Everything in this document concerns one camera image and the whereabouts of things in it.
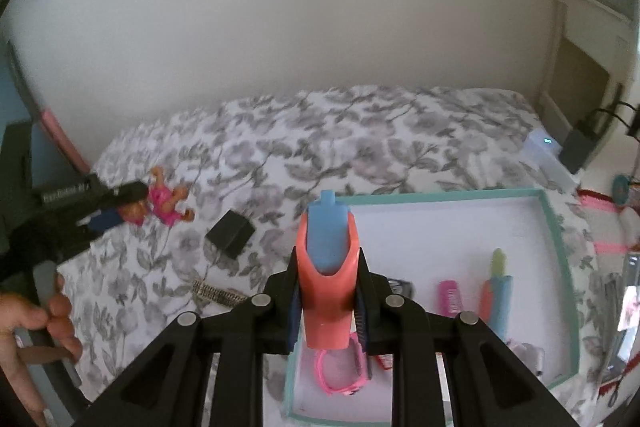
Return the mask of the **pink haired doll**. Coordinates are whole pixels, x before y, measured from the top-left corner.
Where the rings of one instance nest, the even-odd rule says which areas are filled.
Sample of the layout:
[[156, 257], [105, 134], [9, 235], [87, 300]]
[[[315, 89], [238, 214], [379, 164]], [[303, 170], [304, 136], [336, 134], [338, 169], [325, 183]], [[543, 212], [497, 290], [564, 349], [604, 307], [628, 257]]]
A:
[[177, 208], [180, 202], [188, 198], [189, 189], [185, 185], [168, 186], [165, 182], [164, 170], [160, 166], [154, 166], [151, 169], [151, 176], [153, 180], [146, 199], [119, 207], [119, 217], [138, 227], [143, 225], [149, 213], [157, 217], [166, 227], [173, 227], [178, 222], [192, 222], [195, 217], [193, 209]]

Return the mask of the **white usb wall charger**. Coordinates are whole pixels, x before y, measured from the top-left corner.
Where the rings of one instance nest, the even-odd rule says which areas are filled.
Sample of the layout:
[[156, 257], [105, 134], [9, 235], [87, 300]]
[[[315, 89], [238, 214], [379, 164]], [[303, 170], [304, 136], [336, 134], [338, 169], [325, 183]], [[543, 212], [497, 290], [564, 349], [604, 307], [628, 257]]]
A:
[[533, 374], [537, 377], [544, 375], [544, 350], [531, 343], [519, 343], [513, 339], [506, 344]]

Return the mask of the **coral blue green toy knife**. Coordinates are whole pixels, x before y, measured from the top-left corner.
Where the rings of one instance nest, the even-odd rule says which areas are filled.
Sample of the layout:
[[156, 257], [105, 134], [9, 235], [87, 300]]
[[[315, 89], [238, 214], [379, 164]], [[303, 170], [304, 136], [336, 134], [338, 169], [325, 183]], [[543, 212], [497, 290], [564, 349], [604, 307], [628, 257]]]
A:
[[491, 256], [489, 279], [480, 291], [480, 318], [502, 340], [508, 337], [513, 277], [506, 273], [506, 254], [497, 248]]

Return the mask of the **magenta lighter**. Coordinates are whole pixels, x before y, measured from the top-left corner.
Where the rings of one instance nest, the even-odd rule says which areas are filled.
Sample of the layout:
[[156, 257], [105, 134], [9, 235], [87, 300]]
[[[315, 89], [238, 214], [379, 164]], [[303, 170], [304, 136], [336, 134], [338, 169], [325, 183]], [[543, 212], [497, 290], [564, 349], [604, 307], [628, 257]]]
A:
[[463, 310], [458, 283], [453, 280], [438, 284], [438, 313], [443, 317], [456, 317]]

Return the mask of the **gold black patterned lighter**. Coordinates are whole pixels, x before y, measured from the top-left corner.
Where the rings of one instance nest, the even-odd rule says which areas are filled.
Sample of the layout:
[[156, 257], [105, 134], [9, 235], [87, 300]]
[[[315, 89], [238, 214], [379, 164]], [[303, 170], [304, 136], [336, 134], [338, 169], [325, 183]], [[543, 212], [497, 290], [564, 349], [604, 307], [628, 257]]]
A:
[[192, 295], [195, 299], [206, 301], [206, 303], [216, 303], [226, 309], [233, 309], [248, 299], [247, 295], [239, 291], [215, 287], [202, 280], [193, 281]]

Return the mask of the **black toy car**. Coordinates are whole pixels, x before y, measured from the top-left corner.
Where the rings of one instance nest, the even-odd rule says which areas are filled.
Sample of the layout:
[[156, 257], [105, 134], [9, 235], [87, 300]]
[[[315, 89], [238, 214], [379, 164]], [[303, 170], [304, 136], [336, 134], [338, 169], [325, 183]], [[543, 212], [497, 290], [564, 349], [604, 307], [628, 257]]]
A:
[[388, 283], [390, 283], [390, 289], [392, 293], [395, 295], [399, 295], [402, 298], [412, 299], [414, 296], [414, 285], [413, 283], [405, 280], [392, 279], [391, 277], [388, 279]]

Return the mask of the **pink watch band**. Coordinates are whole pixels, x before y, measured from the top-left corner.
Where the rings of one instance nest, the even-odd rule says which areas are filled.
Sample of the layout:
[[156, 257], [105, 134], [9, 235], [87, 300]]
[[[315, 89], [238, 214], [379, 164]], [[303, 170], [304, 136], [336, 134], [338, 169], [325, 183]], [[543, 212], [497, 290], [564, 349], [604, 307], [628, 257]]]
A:
[[316, 352], [314, 377], [326, 395], [354, 395], [370, 381], [369, 360], [356, 333], [345, 349]]

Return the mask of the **coral blue toy knife large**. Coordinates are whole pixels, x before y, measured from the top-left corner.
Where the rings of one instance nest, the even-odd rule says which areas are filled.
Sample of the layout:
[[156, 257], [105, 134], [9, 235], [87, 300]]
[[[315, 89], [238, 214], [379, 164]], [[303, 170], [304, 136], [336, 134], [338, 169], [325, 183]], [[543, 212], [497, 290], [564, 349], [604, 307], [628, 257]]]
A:
[[311, 202], [295, 243], [307, 346], [348, 347], [356, 291], [360, 242], [355, 217], [332, 191]]

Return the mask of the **red glue tube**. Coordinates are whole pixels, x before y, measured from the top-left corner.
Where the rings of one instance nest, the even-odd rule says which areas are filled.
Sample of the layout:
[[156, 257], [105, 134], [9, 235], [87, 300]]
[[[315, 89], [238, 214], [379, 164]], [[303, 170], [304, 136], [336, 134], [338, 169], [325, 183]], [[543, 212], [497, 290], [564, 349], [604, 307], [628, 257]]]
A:
[[391, 371], [393, 369], [393, 355], [375, 355], [374, 358], [383, 371]]

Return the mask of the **black charger block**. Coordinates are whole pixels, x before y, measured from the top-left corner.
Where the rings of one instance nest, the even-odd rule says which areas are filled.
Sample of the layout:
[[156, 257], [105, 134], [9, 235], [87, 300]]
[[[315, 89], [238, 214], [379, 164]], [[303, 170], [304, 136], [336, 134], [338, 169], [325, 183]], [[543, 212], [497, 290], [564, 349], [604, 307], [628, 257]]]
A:
[[229, 258], [236, 259], [255, 233], [255, 227], [247, 217], [228, 210], [206, 234], [209, 244]]

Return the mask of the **teal white shallow tray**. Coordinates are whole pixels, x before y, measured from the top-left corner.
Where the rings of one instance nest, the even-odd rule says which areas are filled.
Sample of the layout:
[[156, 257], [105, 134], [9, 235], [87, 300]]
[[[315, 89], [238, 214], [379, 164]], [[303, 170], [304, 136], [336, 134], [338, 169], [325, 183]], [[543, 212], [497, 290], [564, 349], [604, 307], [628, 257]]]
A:
[[506, 337], [544, 352], [550, 389], [579, 369], [574, 287], [561, 230], [539, 188], [350, 196], [370, 271], [412, 283], [413, 299], [438, 310], [438, 286], [458, 284], [465, 309], [476, 311], [495, 249], [513, 280]]

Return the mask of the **floral grey white blanket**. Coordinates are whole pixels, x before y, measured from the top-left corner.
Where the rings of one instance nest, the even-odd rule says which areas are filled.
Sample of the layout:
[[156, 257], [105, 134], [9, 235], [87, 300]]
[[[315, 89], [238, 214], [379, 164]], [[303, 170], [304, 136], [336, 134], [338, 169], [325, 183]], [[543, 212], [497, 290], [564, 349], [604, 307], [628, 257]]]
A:
[[[513, 91], [357, 87], [241, 98], [120, 132], [94, 163], [110, 185], [149, 176], [190, 188], [195, 218], [121, 225], [62, 266], [84, 353], [81, 389], [96, 398], [180, 312], [213, 314], [194, 280], [253, 294], [288, 262], [297, 222], [324, 190], [341, 195], [540, 187], [565, 245], [580, 360], [555, 396], [580, 425], [596, 408], [602, 315], [598, 262], [578, 197], [521, 158], [539, 119]], [[228, 211], [255, 227], [229, 258], [205, 234]]]

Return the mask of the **pink white crochet mat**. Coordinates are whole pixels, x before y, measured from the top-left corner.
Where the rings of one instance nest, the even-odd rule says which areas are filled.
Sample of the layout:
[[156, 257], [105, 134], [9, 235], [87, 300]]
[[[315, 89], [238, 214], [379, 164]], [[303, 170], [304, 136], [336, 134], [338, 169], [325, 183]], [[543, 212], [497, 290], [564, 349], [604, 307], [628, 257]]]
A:
[[602, 256], [639, 251], [639, 213], [618, 207], [603, 194], [580, 190], [578, 198], [590, 226], [594, 250]]

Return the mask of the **white power strip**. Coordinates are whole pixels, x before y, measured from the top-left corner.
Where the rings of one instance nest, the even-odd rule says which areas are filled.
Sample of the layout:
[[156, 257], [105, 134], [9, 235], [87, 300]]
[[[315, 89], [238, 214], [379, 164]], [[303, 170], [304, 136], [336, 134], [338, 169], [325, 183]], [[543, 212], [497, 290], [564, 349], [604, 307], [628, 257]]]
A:
[[551, 138], [546, 129], [536, 128], [526, 136], [522, 155], [563, 191], [573, 193], [577, 190], [579, 178], [562, 165], [559, 160], [561, 150], [561, 145]]

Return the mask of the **black plugged power adapter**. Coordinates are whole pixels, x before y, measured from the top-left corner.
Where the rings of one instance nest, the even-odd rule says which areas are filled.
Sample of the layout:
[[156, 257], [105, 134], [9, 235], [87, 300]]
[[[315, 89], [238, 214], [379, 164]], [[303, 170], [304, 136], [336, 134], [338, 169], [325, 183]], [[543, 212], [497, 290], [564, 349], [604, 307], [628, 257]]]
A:
[[598, 142], [598, 134], [591, 124], [585, 119], [578, 120], [563, 143], [558, 156], [559, 162], [570, 174], [578, 173], [585, 166]]

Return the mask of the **white shelf unit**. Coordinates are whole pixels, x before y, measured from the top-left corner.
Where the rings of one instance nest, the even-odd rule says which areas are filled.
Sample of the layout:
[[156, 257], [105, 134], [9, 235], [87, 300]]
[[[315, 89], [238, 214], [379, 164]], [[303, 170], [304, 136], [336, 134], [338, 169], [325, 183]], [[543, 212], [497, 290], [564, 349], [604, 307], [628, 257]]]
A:
[[562, 143], [590, 110], [622, 101], [631, 84], [636, 14], [598, 0], [556, 0], [544, 80], [535, 104], [542, 125]]

